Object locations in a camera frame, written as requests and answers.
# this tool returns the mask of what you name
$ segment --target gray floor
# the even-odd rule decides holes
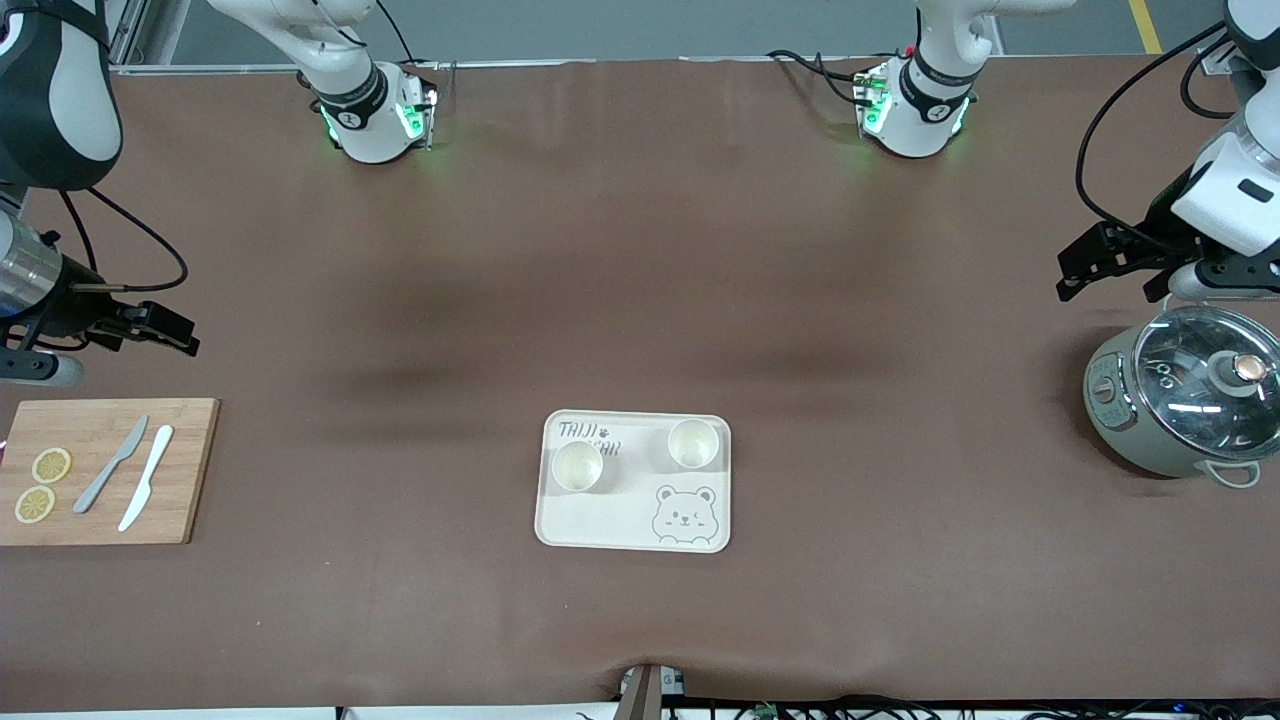
[[[442,61],[758,56],[778,47],[868,55],[909,44],[909,0],[384,0],[411,50]],[[1148,0],[1165,47],[1221,19],[1221,0]],[[173,50],[179,65],[285,63],[274,46],[192,0]],[[402,59],[374,13],[358,28],[376,59]],[[1128,0],[1078,0],[1050,18],[1002,18],[1012,55],[1140,54]],[[163,37],[147,58],[164,58]]]

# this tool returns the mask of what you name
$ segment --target lemon slice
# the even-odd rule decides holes
[[[72,471],[72,454],[60,447],[50,447],[31,464],[31,477],[37,483],[56,483]]]
[[[27,488],[27,492],[18,496],[18,505],[13,507],[13,514],[18,518],[19,523],[27,525],[38,523],[54,511],[55,500],[58,500],[58,496],[54,495],[52,488],[46,488],[45,486]]]

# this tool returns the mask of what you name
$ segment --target robotic arm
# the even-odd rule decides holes
[[[1047,15],[1075,0],[916,0],[915,51],[858,77],[854,96],[863,135],[905,158],[942,150],[969,108],[974,79],[991,56],[983,15]]]
[[[210,3],[298,64],[330,137],[352,159],[385,163],[430,145],[435,87],[374,63],[351,29],[372,0]],[[115,165],[122,132],[102,18],[104,0],[0,0],[0,178],[65,192],[92,188]],[[59,252],[58,238],[0,214],[0,383],[78,382],[81,364],[42,338],[108,350],[152,342],[196,355],[191,320],[156,302],[113,299],[142,288],[106,284]]]
[[[1149,302],[1272,300],[1280,293],[1280,3],[1225,0],[1225,26],[1265,85],[1134,227],[1107,219],[1059,254],[1059,297],[1160,270]]]
[[[84,190],[120,156],[104,0],[0,0],[0,178]]]
[[[92,187],[120,155],[108,82],[102,0],[0,0],[0,177],[56,190]],[[0,383],[69,386],[81,364],[41,338],[119,350],[147,341],[195,355],[182,315],[111,297],[101,275],[64,256],[58,233],[0,215]],[[23,333],[10,331],[22,328]]]
[[[430,145],[436,90],[392,63],[374,63],[351,28],[372,0],[209,0],[289,56],[320,100],[334,143],[361,163]]]

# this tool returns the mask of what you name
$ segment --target rice cooker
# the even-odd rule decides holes
[[[1084,405],[1134,465],[1243,489],[1280,450],[1277,366],[1280,343],[1258,323],[1208,305],[1175,307],[1093,354]]]

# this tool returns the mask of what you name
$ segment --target white tray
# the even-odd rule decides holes
[[[672,428],[703,420],[719,441],[705,466],[681,466],[668,448]],[[543,425],[534,530],[547,544],[719,552],[730,537],[728,423],[714,415],[558,410]],[[564,489],[552,460],[584,441],[600,451],[603,473],[590,489]]]

